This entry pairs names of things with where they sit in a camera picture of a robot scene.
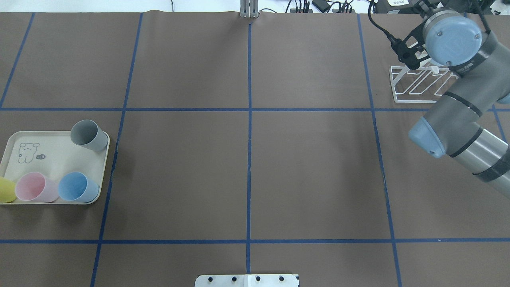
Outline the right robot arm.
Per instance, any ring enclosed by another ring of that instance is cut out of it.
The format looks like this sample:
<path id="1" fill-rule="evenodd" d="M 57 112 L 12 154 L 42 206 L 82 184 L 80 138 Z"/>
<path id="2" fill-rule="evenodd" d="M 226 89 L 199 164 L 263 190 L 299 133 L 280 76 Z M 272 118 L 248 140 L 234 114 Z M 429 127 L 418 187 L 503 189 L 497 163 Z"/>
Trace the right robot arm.
<path id="1" fill-rule="evenodd" d="M 448 155 L 481 182 L 510 194 L 509 144 L 479 125 L 495 103 L 509 103 L 510 51 L 490 29 L 448 8 L 423 16 L 428 56 L 458 79 L 410 129 L 408 137 L 429 155 Z"/>

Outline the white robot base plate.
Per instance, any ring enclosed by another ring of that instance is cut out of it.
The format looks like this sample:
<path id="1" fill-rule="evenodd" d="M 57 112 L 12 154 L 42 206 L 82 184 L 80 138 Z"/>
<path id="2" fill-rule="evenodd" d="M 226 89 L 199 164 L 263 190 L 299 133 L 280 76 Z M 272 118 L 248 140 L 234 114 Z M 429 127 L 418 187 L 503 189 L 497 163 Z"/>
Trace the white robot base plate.
<path id="1" fill-rule="evenodd" d="M 195 287 L 299 287 L 295 274 L 200 275 Z"/>

